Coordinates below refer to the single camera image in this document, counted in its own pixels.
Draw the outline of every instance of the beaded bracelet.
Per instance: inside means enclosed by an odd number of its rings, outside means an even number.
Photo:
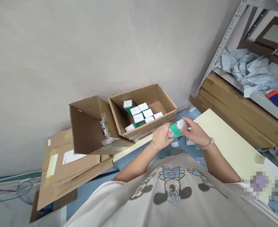
[[[213,139],[213,138],[210,138],[210,142],[209,142],[209,144],[207,144],[206,146],[201,146],[201,148],[202,148],[202,150],[205,150],[205,149],[207,149],[207,148],[209,148],[209,147],[211,147],[213,144],[215,143],[215,140]]]

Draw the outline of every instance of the woman's right hand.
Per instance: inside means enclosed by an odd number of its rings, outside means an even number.
[[[159,150],[162,150],[163,148],[167,147],[174,140],[169,139],[167,137],[168,128],[171,124],[171,122],[165,123],[164,125],[160,126],[156,131],[154,131],[154,134],[152,136],[152,142]]]
[[[193,122],[186,117],[183,117],[183,120],[187,124],[187,127],[191,128],[189,131],[180,131],[184,136],[201,146],[207,146],[210,143],[210,137],[204,132],[198,123]]]

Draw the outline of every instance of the gray wall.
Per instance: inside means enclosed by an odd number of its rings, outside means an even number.
[[[0,0],[0,176],[42,168],[68,104],[160,83],[188,106],[239,0]]]

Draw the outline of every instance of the crumpled paper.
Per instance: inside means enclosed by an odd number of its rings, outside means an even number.
[[[226,47],[216,63],[226,73],[231,73],[242,85],[244,97],[258,90],[278,88],[277,77],[268,70],[269,60],[257,56],[248,49],[228,50]]]

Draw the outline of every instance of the cartoon print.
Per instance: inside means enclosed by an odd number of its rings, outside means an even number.
[[[184,172],[185,170],[181,170],[181,167],[170,169],[167,166],[162,166],[162,171],[159,173],[159,179],[165,181],[165,193],[157,192],[154,195],[154,204],[160,205],[165,201],[170,203],[174,201],[180,202],[181,199],[187,199],[192,195],[191,187],[181,189],[180,179],[185,176]]]
[[[199,170],[196,170],[196,169],[194,169],[194,168],[192,168],[192,167],[189,167],[189,168],[187,168],[187,171],[188,171],[189,173],[191,173],[192,175],[198,176],[198,177],[201,178],[201,180],[202,180],[203,183],[198,184],[198,187],[199,187],[199,189],[200,189],[201,191],[206,192],[206,191],[209,191],[210,188],[214,188],[214,189],[217,189],[217,190],[220,192],[220,190],[219,190],[218,188],[216,188],[216,187],[209,181],[209,179],[208,179],[203,173],[201,173]]]
[[[147,183],[154,177],[156,173],[153,172],[150,176],[148,176],[136,189],[135,193],[130,197],[129,200],[135,200],[141,197],[144,193],[150,192],[152,190],[152,185],[148,185]]]

